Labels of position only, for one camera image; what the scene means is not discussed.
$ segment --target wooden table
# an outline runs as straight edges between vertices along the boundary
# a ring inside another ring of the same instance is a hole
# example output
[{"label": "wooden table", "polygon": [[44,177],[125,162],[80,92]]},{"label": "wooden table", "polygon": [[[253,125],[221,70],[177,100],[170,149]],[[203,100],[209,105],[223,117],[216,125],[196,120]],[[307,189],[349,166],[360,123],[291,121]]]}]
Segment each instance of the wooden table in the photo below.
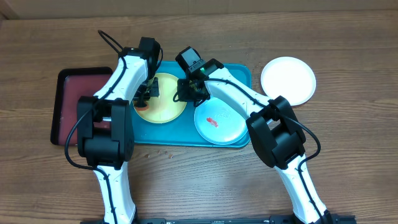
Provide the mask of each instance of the wooden table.
[{"label": "wooden table", "polygon": [[[295,112],[323,146],[308,163],[318,194],[333,213],[356,215],[358,223],[397,223],[397,11],[2,21],[0,222],[102,218],[96,177],[69,165],[63,147],[50,143],[58,72],[116,66],[97,29],[131,47],[141,36],[155,37],[165,60],[191,45],[207,60],[245,64],[260,92],[267,62],[304,60],[317,90]],[[311,140],[305,147],[308,154],[315,150]],[[71,154],[85,163],[76,149]],[[129,181],[141,218],[292,213],[277,172],[251,144],[239,150],[136,146],[133,156]]]}]

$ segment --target red food item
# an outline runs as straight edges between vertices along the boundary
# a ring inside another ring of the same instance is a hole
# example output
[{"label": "red food item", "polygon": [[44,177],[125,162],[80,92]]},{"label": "red food item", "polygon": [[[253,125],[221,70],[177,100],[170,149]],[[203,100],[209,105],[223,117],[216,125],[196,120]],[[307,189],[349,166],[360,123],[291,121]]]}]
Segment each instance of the red food item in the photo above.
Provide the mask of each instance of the red food item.
[{"label": "red food item", "polygon": [[[58,143],[65,145],[68,134],[77,121],[77,102],[81,96],[93,96],[109,80],[111,75],[70,75],[65,79],[60,118]],[[110,128],[111,123],[94,123],[98,128]],[[77,130],[73,133],[70,145],[77,144]]]},{"label": "red food item", "polygon": [[209,122],[214,127],[218,128],[217,121],[213,120],[213,118],[206,118],[207,122]]}]

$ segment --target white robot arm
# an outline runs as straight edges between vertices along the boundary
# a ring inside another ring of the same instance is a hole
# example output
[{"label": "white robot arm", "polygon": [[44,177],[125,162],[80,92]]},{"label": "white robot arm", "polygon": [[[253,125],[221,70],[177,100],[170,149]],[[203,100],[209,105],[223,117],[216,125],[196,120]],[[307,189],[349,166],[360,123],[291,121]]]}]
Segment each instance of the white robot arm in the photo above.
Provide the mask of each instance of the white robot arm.
[{"label": "white robot arm", "polygon": [[[230,74],[227,68],[219,68],[211,73],[208,77],[229,80],[239,85],[244,89],[244,91],[249,93],[263,105],[268,105],[268,97],[258,94],[242,84]],[[232,85],[218,81],[205,81],[205,85],[211,96],[223,100],[230,107],[232,107],[232,109],[236,110],[244,119],[248,119],[251,113],[259,112],[263,109],[257,104],[254,104],[253,101],[251,101],[246,95]],[[297,156],[288,163],[287,169],[280,169],[277,166],[275,166],[275,169],[280,175],[280,178],[282,178],[287,192],[289,193],[293,204],[293,211],[296,217],[299,218],[303,223],[315,223],[320,219],[320,217],[314,206],[311,204],[310,199],[308,198],[308,195],[304,189],[303,183],[300,180],[299,173],[297,172],[297,167],[303,159],[305,159],[305,155]],[[312,184],[310,174],[308,173],[306,163],[302,165],[302,170],[305,183],[311,193],[312,199],[317,204],[321,214],[324,215],[326,206],[322,203],[317,195],[317,192]]]},{"label": "white robot arm", "polygon": [[[82,97],[78,102],[81,118],[98,99],[104,98],[96,106],[96,113],[85,116],[78,126],[79,154],[87,159],[89,166],[96,168],[94,173],[103,195],[105,216],[98,223],[131,224],[136,216],[127,174],[134,147],[129,105],[140,85],[154,77],[159,51],[160,45],[147,37],[141,39],[136,49],[124,48],[105,86],[94,97]],[[112,86],[113,91],[107,94]],[[112,122],[110,131],[93,126],[93,122],[102,120]]]},{"label": "white robot arm", "polygon": [[[205,63],[203,59],[200,58],[196,50],[190,47],[183,50],[176,57],[176,61],[185,71],[188,79],[205,80],[205,88],[211,96],[223,100],[225,103],[230,105],[232,109],[236,110],[247,121],[249,121],[249,118],[251,118],[252,113],[258,113],[261,110],[265,110],[262,106],[259,106],[259,104],[263,106],[267,106],[269,104],[268,101],[270,99],[268,97],[256,93],[252,89],[243,85],[240,81],[238,81],[235,77],[233,77],[232,74],[230,74],[230,72],[228,71],[228,69],[224,68],[224,66],[221,63],[219,63],[214,59]],[[221,80],[227,80],[227,82],[234,83],[236,86],[230,85],[226,82],[221,82]],[[250,95],[252,98],[256,99],[259,103],[254,103],[253,100],[250,99],[247,95]],[[254,135],[251,134],[253,146],[256,150],[256,145],[254,143],[255,139],[253,139],[253,137]],[[302,223],[305,224],[316,223],[319,219],[321,219],[318,212],[315,210],[315,207],[310,202],[310,199],[305,190],[303,182],[301,181],[299,173],[297,172],[299,163],[305,159],[305,155],[303,153],[302,155],[294,154],[293,156],[290,154],[284,156],[282,155],[282,158],[283,159],[287,158],[288,161],[284,161],[284,164],[275,164],[269,162],[269,159],[264,158],[264,155],[262,154],[262,152],[259,152],[259,150],[256,150],[256,153],[268,166],[275,167],[275,169],[279,173],[292,200],[295,216]],[[266,156],[272,157],[274,155],[270,153]],[[305,163],[302,164],[301,169],[302,169],[303,179],[307,185],[308,191],[312,196],[313,201],[316,203],[321,216],[324,216],[325,213],[328,211],[326,210],[325,204],[322,203],[322,201],[319,199],[317,195],[317,192],[312,184]]]}]

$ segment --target light blue plate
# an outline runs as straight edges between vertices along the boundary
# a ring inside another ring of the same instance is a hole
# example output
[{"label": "light blue plate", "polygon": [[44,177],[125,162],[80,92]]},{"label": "light blue plate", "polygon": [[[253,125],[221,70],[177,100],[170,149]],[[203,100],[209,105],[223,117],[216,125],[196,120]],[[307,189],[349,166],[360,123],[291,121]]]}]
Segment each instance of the light blue plate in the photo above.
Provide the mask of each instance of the light blue plate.
[{"label": "light blue plate", "polygon": [[[238,64],[224,64],[224,66],[236,79],[251,88],[251,73],[247,67]],[[162,62],[157,72],[165,72],[175,75],[177,78],[185,78],[185,73],[177,62]],[[233,148],[241,148],[249,143],[250,137],[248,133],[240,140],[226,146],[208,142],[200,136],[195,127],[193,121],[194,113],[193,103],[189,102],[178,118],[168,123],[154,124],[142,119],[131,106],[134,141],[138,144]]]},{"label": "light blue plate", "polygon": [[248,131],[246,120],[224,101],[215,97],[196,108],[193,121],[204,139],[218,145],[237,142]]}]

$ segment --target wood grain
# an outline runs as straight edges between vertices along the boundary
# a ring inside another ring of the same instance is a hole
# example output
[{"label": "wood grain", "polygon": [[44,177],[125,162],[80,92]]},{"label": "wood grain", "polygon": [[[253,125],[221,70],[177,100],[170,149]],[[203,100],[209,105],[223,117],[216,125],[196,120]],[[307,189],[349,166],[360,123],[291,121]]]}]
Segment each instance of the wood grain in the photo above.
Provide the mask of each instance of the wood grain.
[{"label": "wood grain", "polygon": [[[295,112],[323,145],[308,164],[318,194],[333,213],[356,215],[358,223],[397,223],[397,11],[3,21],[0,223],[103,216],[93,173],[70,166],[63,148],[49,141],[58,72],[116,66],[97,29],[131,47],[141,36],[155,37],[165,60],[191,45],[205,59],[245,64],[260,92],[267,62],[301,58],[317,77],[315,95]],[[305,147],[311,153],[315,144],[308,140]],[[76,149],[71,154],[85,162]],[[239,150],[136,146],[133,156],[129,180],[142,218],[292,213],[279,176],[250,144]]]},{"label": "wood grain", "polygon": [[397,0],[0,0],[10,19],[396,10]]}]

